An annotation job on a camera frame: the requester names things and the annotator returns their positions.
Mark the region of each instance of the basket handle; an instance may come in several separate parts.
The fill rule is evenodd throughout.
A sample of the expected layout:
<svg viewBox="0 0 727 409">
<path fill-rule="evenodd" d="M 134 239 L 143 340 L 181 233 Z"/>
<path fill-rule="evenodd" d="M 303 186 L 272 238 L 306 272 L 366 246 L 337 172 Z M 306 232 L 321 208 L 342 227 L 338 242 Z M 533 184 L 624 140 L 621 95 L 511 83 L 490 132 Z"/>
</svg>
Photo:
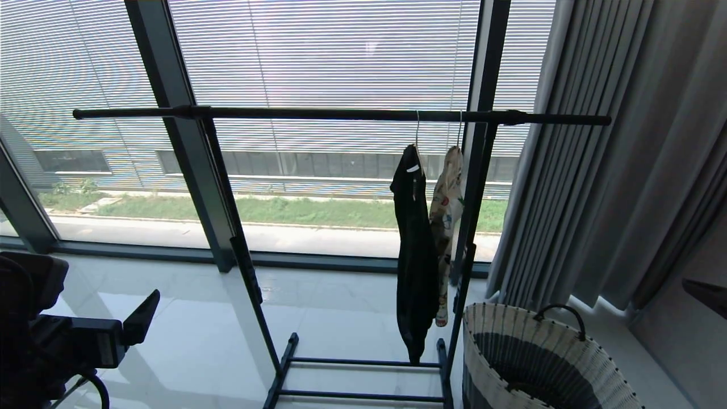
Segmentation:
<svg viewBox="0 0 727 409">
<path fill-rule="evenodd" d="M 578 333 L 578 339 L 580 341 L 585 341 L 586 340 L 586 326 L 583 323 L 583 319 L 581 318 L 580 314 L 578 314 L 578 311 L 576 311 L 573 307 L 569 307 L 564 304 L 550 304 L 549 306 L 543 307 L 543 309 L 538 311 L 538 313 L 535 314 L 535 317 L 533 317 L 533 319 L 535 319 L 538 322 L 542 321 L 543 318 L 545 318 L 545 312 L 549 309 L 554 309 L 554 308 L 565 309 L 567 311 L 570 311 L 571 313 L 573 313 L 573 315 L 576 316 L 576 319 L 578 320 L 578 326 L 581 327 L 581 331 Z"/>
</svg>

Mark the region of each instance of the black clothes rack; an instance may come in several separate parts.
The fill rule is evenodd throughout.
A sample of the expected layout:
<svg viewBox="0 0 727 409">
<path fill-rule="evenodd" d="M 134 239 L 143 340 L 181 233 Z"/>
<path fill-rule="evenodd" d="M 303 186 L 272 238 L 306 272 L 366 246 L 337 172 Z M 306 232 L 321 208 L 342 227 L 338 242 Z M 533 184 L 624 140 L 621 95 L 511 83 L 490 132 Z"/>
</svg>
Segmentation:
<svg viewBox="0 0 727 409">
<path fill-rule="evenodd" d="M 387 400 L 405 402 L 439 402 L 445 408 L 453 408 L 450 375 L 454 362 L 454 351 L 457 347 L 462 314 L 465 310 L 467 289 L 470 284 L 470 275 L 475 257 L 473 243 L 477 217 L 480 211 L 487 169 L 492 153 L 492 146 L 497 127 L 524 123 L 538 124 L 575 124 L 575 125 L 608 125 L 611 118 L 607 116 L 590 115 L 556 115 L 556 114 L 527 114 L 521 111 L 385 111 L 385 110 L 353 110 L 353 109 L 295 109 L 295 108 L 213 108 L 211 106 L 178 106 L 174 108 L 131 108 L 131 109 L 89 109 L 73 111 L 76 119 L 85 118 L 121 118 L 121 117 L 179 117 L 200 121 L 206 134 L 209 154 L 215 166 L 216 182 L 224 196 L 227 207 L 228 221 L 235 236 L 230 240 L 235 257 L 240 266 L 241 275 L 250 297 L 257 318 L 258 325 L 265 339 L 268 353 L 273 362 L 276 376 L 268 391 L 264 409 L 273 409 L 281 396 L 345 398 L 354 400 Z M 421 362 L 413 365 L 409 362 L 376 361 L 376 360 L 341 360 L 331 358 L 296 357 L 295 349 L 300 339 L 296 333 L 290 335 L 288 345 L 282 358 L 278 359 L 273 340 L 270 337 L 268 324 L 262 312 L 262 294 L 257 285 L 254 267 L 245 241 L 241 221 L 236 211 L 233 190 L 230 179 L 222 160 L 222 151 L 217 139 L 217 131 L 213 118 L 257 118 L 257 119 L 339 119 L 339 120 L 372 120 L 372 121 L 408 121 L 408 122 L 484 122 L 487 123 L 484 141 L 474 143 L 470 152 L 470 160 L 465 184 L 465 206 L 460 223 L 460 237 L 466 237 L 465 256 L 463 262 L 454 261 L 453 269 L 459 269 L 459 284 L 454 299 L 454 323 L 449 341 L 449 350 L 442 338 L 437 341 L 438 362 Z M 436 369 L 439 373 L 442 387 L 441 397 L 409 396 L 391 394 L 364 394 L 348 392 L 320 392 L 309 390 L 291 390 L 284 388 L 286 375 L 292 363 L 317 363 L 330 365 L 370 365 L 381 367 L 421 367 Z"/>
</svg>

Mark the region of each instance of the white tile floor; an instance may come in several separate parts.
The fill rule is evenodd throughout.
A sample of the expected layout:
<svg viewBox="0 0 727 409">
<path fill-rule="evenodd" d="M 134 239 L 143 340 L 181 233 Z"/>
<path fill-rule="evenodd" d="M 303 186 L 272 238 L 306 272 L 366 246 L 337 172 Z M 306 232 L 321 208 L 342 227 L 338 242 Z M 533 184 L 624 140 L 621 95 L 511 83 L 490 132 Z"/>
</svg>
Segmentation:
<svg viewBox="0 0 727 409">
<path fill-rule="evenodd" d="M 63 256 L 70 265 L 62 299 L 52 314 L 124 319 L 154 288 L 162 299 L 146 342 L 129 350 L 121 366 L 101 377 L 112 407 L 261 408 L 273 367 L 236 271 L 185 263 Z M 291 332 L 300 336 L 297 356 L 406 360 L 395 323 L 395 277 L 301 270 L 258 269 L 265 316 L 279 354 Z M 468 299 L 482 301 L 485 282 Z M 584 309 L 587 329 L 619 363 L 647 408 L 691 408 L 607 306 Z M 435 361 L 435 341 L 449 342 L 450 328 L 432 327 L 422 361 Z M 461 395 L 461 345 L 452 376 Z M 341 370 L 295 366 L 289 389 L 439 395 L 431 370 Z M 61 408 L 97 408 L 95 390 L 83 386 Z M 285 400 L 278 408 L 341 408 L 342 401 Z M 379 403 L 346 408 L 432 408 Z"/>
</svg>

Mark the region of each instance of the woven basket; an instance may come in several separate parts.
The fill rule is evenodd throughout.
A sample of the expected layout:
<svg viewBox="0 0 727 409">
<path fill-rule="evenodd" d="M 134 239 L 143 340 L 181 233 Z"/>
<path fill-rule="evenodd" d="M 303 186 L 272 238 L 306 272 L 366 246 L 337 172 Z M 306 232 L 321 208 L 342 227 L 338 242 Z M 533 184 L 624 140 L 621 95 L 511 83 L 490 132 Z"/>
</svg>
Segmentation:
<svg viewBox="0 0 727 409">
<path fill-rule="evenodd" d="M 580 330 L 543 314 L 564 308 Z M 538 313 L 504 304 L 465 310 L 465 409 L 644 408 L 613 360 L 571 307 Z"/>
</svg>

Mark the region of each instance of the curtain fold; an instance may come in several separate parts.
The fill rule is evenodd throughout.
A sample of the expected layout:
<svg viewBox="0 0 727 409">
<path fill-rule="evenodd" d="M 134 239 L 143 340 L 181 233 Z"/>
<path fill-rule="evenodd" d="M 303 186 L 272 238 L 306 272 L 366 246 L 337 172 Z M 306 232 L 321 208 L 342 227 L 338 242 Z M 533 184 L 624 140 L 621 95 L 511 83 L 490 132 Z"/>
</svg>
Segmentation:
<svg viewBox="0 0 727 409">
<path fill-rule="evenodd" d="M 486 296 L 645 305 L 725 204 L 724 2 L 559 1 Z"/>
</svg>

